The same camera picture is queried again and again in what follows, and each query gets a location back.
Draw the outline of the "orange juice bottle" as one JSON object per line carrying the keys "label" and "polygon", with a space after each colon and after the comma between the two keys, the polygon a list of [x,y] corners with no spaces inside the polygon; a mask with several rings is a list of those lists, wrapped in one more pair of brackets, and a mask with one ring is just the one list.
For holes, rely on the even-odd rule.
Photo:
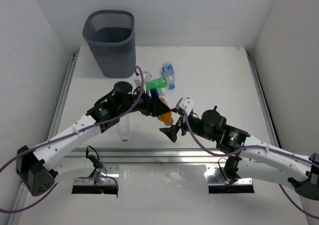
{"label": "orange juice bottle", "polygon": [[157,119],[159,121],[162,121],[166,126],[170,126],[173,124],[171,111],[164,112],[164,105],[168,107],[168,103],[162,97],[160,97],[160,100],[161,100],[161,104],[159,106],[159,111],[161,112],[161,114],[157,116]]}

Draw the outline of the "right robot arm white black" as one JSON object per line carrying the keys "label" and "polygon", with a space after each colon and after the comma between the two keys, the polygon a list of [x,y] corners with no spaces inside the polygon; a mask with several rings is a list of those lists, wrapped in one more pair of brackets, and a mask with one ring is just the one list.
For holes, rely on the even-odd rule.
{"label": "right robot arm white black", "polygon": [[223,173],[230,181],[255,178],[286,186],[298,195],[317,201],[319,199],[319,156],[295,154],[267,144],[248,132],[227,125],[226,118],[216,109],[205,111],[201,118],[186,114],[180,108],[176,124],[161,128],[172,142],[177,133],[189,133],[193,139],[201,137],[216,142],[216,149],[224,153],[226,163]]}

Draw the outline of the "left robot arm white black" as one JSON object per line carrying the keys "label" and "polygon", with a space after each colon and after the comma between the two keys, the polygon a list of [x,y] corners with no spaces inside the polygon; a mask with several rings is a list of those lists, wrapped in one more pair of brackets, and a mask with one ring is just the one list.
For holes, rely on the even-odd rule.
{"label": "left robot arm white black", "polygon": [[154,90],[151,95],[143,91],[134,94],[130,83],[117,82],[111,92],[98,99],[77,122],[51,140],[32,148],[19,148],[15,166],[17,175],[32,196],[44,194],[53,187],[56,178],[66,172],[66,167],[59,164],[64,156],[119,123],[121,116],[133,112],[157,117],[170,112],[170,108]]}

